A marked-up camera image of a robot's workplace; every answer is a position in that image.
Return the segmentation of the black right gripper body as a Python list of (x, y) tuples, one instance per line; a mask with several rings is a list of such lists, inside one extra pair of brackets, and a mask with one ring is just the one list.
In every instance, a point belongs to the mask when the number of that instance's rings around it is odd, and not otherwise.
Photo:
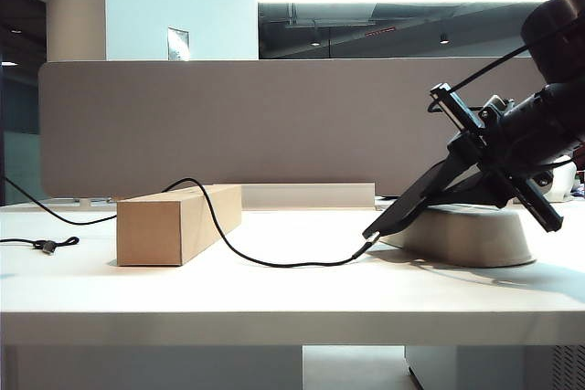
[(584, 142), (584, 85), (547, 85), (518, 105), (490, 99), (478, 116), (446, 84), (431, 92), (461, 133), (448, 146), (450, 154), (477, 161), (478, 172), (492, 173), (492, 206), (515, 198), (547, 231), (561, 228), (563, 218), (540, 193), (558, 157)]

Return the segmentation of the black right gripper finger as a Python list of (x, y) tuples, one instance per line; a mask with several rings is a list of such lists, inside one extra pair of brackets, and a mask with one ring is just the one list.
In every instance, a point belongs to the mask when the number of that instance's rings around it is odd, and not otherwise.
[(437, 200), (442, 200), (449, 185), (476, 165), (476, 160), (467, 160), (458, 154), (449, 154), (443, 161), (433, 165), (409, 189), (407, 213), (433, 206)]
[(492, 177), (492, 173), (478, 172), (473, 174), (461, 182), (432, 195), (429, 205), (494, 205), (496, 197), (491, 189)]

